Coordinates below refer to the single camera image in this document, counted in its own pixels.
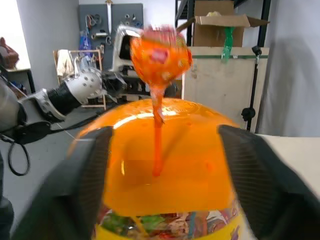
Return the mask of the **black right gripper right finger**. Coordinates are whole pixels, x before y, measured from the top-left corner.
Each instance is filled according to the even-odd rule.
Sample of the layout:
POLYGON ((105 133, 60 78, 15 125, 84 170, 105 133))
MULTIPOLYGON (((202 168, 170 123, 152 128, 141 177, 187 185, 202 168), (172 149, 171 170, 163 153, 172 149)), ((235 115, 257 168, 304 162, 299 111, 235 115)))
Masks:
POLYGON ((318 240, 320 199, 261 136, 221 125, 232 183, 258 240, 318 240))

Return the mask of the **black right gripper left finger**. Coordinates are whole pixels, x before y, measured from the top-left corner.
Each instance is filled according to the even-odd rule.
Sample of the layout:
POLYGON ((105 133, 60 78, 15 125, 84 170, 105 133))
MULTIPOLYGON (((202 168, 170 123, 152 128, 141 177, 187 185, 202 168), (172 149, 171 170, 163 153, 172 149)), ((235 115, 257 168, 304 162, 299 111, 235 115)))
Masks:
POLYGON ((101 207, 110 126, 76 139, 53 169, 17 224, 13 240, 89 240, 101 207))

